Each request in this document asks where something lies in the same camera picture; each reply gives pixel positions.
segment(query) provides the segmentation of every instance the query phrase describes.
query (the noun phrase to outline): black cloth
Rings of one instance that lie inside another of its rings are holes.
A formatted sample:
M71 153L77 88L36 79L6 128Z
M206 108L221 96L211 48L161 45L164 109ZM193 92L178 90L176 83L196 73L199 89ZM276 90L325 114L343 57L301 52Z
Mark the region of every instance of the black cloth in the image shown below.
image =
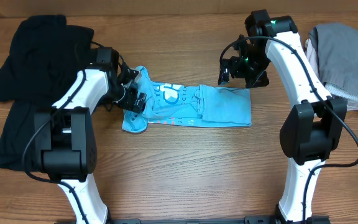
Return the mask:
M59 100L89 64L92 37L92 29L68 26L62 15L32 16L20 24L0 69L0 101L15 100L0 138L0 168L22 170L34 112Z

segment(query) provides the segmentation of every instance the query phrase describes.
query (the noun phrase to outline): gray cloth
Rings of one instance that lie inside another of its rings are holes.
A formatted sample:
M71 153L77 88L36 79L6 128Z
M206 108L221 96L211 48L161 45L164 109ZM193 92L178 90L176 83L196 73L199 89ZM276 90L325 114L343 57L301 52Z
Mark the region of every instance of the gray cloth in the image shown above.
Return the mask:
M358 96L358 30L340 23L314 27L309 37L318 55L319 79ZM358 107L358 102L349 101Z

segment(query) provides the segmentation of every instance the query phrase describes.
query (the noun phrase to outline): clothing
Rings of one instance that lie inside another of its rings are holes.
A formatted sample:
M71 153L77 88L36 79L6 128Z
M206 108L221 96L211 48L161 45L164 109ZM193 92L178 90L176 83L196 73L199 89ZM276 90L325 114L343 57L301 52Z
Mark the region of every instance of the clothing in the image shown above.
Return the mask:
M0 101L15 100L0 138L0 168L22 170L35 111L59 100L89 64L92 37L92 29L67 26L62 15L32 16L20 24L0 69Z
M251 125L249 90L158 83L150 80L145 67L136 69L142 74L138 92L146 93L146 107L142 114L124 111L125 131L142 132L148 123L210 128Z
M348 109L358 110L358 30L340 23L321 24L310 33L309 61L331 94L348 99ZM313 49L317 62L312 57Z

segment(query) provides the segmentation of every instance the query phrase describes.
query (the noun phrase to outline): dark gray towel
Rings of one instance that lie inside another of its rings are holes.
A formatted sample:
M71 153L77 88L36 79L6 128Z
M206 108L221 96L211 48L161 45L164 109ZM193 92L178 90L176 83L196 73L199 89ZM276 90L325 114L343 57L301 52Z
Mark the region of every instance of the dark gray towel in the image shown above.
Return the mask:
M358 30L340 23L321 24L309 36L318 55L320 80L358 96Z

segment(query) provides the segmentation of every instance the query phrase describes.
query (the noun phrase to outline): blue fabric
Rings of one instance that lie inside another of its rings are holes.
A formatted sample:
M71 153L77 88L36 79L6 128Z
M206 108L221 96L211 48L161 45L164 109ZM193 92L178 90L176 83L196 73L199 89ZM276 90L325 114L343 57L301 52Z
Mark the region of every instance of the blue fabric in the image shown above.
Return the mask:
M153 82L147 69L138 82L139 93L146 93L146 107L142 114L124 110L122 129L139 133L148 123L196 127L248 127L251 125L249 90L182 86Z

